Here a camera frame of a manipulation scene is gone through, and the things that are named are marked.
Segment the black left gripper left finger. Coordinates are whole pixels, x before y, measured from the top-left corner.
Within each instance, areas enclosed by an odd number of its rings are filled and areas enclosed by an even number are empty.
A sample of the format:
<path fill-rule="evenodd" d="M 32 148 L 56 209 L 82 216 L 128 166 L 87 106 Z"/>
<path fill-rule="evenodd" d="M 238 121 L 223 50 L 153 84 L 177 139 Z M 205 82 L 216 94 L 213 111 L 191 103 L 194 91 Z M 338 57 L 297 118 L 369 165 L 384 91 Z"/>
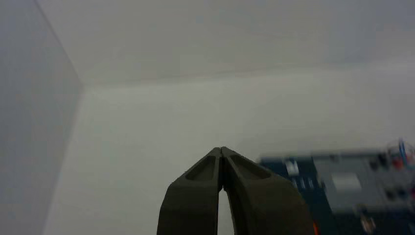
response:
<path fill-rule="evenodd" d="M 217 234 L 221 169 L 221 149 L 215 147 L 169 185 L 160 208 L 157 234 Z"/>

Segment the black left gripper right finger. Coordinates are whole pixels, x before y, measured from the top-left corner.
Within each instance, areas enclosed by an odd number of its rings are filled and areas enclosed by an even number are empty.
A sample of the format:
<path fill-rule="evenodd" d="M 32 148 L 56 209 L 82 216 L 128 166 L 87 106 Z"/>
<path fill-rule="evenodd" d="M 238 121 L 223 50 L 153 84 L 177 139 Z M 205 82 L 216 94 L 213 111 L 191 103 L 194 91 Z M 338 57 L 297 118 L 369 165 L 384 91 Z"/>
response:
<path fill-rule="evenodd" d="M 293 183 L 221 147 L 223 187 L 236 235 L 313 235 L 308 205 Z"/>

